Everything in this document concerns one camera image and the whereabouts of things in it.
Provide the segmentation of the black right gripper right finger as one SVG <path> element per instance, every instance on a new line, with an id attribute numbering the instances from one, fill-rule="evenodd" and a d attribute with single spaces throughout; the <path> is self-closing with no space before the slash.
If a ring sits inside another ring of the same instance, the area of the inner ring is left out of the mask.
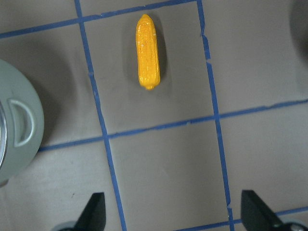
<path id="1" fill-rule="evenodd" d="M 284 223 L 253 190 L 242 190 L 241 221 L 247 231 L 283 231 Z"/>

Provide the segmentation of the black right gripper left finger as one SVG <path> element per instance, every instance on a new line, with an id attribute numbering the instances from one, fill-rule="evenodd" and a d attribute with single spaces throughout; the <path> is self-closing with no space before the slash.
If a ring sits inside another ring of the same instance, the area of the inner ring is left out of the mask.
<path id="1" fill-rule="evenodd" d="M 106 206 L 103 192 L 93 193 L 79 219 L 75 231 L 103 231 L 106 226 Z"/>

